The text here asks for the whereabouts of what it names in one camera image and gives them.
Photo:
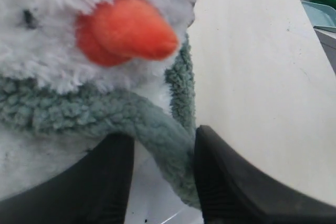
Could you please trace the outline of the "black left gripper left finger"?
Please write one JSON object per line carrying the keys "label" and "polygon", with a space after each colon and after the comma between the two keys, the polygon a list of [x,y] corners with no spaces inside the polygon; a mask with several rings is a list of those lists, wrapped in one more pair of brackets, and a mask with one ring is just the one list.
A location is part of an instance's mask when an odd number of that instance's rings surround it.
{"label": "black left gripper left finger", "polygon": [[54,178],[1,201],[1,223],[124,223],[134,139],[111,134]]}

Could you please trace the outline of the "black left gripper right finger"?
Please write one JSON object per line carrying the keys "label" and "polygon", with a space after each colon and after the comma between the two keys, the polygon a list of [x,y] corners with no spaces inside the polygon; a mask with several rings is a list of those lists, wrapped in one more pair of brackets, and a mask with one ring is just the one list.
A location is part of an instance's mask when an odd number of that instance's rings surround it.
{"label": "black left gripper right finger", "polygon": [[196,130],[194,177],[205,223],[335,223],[335,207],[265,174],[211,127]]}

